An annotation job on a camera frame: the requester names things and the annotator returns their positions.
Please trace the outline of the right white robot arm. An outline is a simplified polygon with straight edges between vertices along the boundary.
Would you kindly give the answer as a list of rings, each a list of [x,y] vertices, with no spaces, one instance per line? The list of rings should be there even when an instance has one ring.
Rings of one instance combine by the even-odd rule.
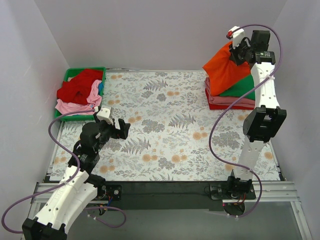
[[[287,111],[280,107],[276,97],[275,70],[276,57],[269,51],[270,32],[254,30],[248,39],[245,31],[235,26],[229,30],[227,38],[230,60],[236,65],[247,63],[254,83],[255,106],[243,122],[244,144],[237,166],[228,177],[226,192],[232,199],[252,194],[253,173],[258,158],[266,143],[273,138],[287,117]]]

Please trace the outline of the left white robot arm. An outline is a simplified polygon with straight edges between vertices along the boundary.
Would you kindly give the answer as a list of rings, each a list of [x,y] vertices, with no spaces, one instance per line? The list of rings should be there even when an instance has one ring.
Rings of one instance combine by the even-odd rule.
[[[73,147],[73,156],[68,162],[60,181],[61,187],[52,190],[52,195],[35,215],[22,224],[26,240],[65,240],[80,213],[93,199],[101,200],[106,194],[106,180],[92,174],[98,163],[99,152],[110,139],[128,137],[130,123],[97,120],[83,125],[79,140]]]

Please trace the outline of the orange t shirt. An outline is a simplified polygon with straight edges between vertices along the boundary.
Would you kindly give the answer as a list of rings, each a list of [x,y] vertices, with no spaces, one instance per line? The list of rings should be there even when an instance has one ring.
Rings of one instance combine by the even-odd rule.
[[[230,46],[225,44],[202,68],[209,77],[210,95],[218,96],[240,80],[251,74],[250,66],[244,62],[236,65],[230,60]]]

